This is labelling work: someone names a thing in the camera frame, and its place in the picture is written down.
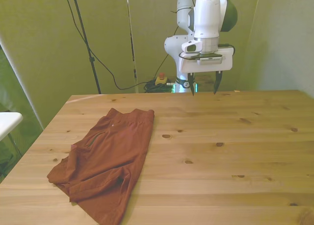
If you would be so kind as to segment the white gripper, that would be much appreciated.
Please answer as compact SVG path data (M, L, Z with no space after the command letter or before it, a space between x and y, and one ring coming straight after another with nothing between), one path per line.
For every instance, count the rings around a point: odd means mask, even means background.
M195 93L194 73L215 72L213 93L216 94L221 80L222 71L229 71L233 67L233 47L220 47L211 54L185 53L179 54L178 71L188 73L188 83L192 95Z

